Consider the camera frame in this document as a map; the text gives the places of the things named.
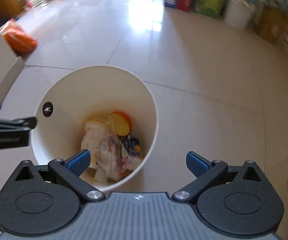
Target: silver bolt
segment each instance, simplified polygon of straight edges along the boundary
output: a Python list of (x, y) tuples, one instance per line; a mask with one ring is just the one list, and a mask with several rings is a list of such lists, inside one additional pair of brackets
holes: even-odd
[(86, 195), (91, 199), (98, 199), (102, 197), (103, 193), (98, 190), (92, 190), (92, 191), (87, 192)]
[(187, 191), (178, 191), (175, 193), (175, 198), (178, 199), (187, 199), (191, 196)]

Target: ribbed surface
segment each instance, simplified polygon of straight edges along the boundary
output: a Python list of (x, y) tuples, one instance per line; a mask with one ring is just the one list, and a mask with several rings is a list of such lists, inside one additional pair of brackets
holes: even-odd
[[(31, 240), (7, 233), (0, 240)], [(69, 227), (38, 240), (228, 240), (207, 228), (188, 204), (171, 201), (166, 193), (112, 193), (87, 204)], [(277, 240), (269, 234), (257, 239)]]
[(89, 151), (85, 151), (83, 154), (75, 158), (73, 161), (67, 164), (67, 169), (74, 173), (76, 176), (81, 174), (87, 169), (91, 163), (91, 155)]

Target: white trash can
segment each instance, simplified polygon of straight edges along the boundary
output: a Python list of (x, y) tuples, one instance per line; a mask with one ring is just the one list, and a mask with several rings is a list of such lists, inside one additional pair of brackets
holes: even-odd
[[(43, 115), (43, 105), (51, 102), (53, 113)], [(76, 70), (55, 83), (44, 95), (36, 111), (37, 126), (31, 133), (34, 156), (39, 165), (55, 158), (67, 159), (81, 149), (85, 121), (92, 114), (125, 112), (140, 140), (141, 164), (119, 182), (100, 183), (88, 169), (81, 178), (108, 192), (133, 178), (151, 155), (158, 132), (156, 102), (148, 87), (132, 73), (112, 66)]]
[(224, 21), (235, 29), (244, 30), (252, 20), (255, 10), (255, 5), (246, 4), (243, 0), (228, 0)]

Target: floor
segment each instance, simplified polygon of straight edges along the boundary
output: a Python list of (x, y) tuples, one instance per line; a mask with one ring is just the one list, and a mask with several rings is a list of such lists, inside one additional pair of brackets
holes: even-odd
[[(164, 9), (163, 0), (56, 0), (19, 20), (39, 42), (0, 117), (30, 116), (73, 70), (108, 64), (144, 80), (159, 134), (144, 169), (119, 190), (173, 193), (194, 179), (185, 155), (242, 165), (252, 159), (283, 199), (288, 238), (288, 50), (221, 20)], [(0, 151), (3, 185), (31, 148)]]

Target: orange package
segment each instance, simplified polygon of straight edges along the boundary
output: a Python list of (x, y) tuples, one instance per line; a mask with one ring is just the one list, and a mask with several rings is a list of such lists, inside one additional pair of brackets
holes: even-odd
[(0, 34), (15, 52), (31, 52), (37, 46), (37, 40), (26, 34), (14, 19), (0, 28)]

